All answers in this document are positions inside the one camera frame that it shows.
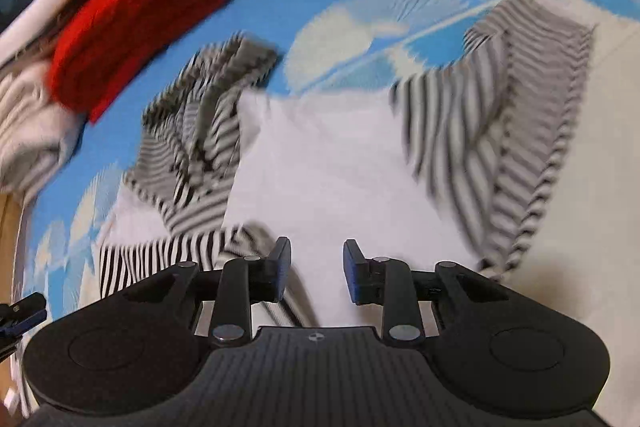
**red fabric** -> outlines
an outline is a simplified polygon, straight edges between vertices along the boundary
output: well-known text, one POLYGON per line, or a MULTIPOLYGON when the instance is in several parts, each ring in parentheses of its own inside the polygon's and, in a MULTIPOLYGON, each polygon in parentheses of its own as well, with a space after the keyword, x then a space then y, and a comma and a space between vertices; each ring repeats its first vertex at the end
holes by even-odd
POLYGON ((88 0, 60 35, 54 100, 92 123, 150 58, 227 0, 88 0))

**pile of clothes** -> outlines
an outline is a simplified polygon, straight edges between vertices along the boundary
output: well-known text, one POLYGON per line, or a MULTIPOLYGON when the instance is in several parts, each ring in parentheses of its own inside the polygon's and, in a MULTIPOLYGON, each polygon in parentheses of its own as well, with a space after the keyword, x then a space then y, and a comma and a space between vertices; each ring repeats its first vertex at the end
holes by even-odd
POLYGON ((137 160, 95 242, 100 295, 179 261, 265 256, 271 231, 295 258, 284 300, 256 306, 256 327, 378 322, 346 305, 348 237, 414 269, 447 259, 508 277, 545 216, 592 45, 593 28, 503 0, 456 61, 377 90, 288 98, 264 90, 274 47, 242 35, 206 46, 143 112, 137 160))
POLYGON ((84 122, 226 1, 0 0, 0 192, 31 201, 84 122))

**blue bedsheet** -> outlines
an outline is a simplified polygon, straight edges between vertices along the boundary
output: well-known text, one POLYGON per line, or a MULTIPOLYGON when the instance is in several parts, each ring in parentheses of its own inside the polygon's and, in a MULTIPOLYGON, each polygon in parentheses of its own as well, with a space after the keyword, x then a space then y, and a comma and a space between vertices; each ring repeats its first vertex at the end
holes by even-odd
MULTIPOLYGON (((497 0, 234 0, 175 42, 84 131, 79 153, 38 198, 23 293, 43 291, 56 319, 95 296, 91 243, 135 158, 143 108, 202 45, 240 30, 280 47, 268 89, 372 89, 453 60, 462 35, 497 0)), ((585 0, 640 21, 640 0, 585 0)))

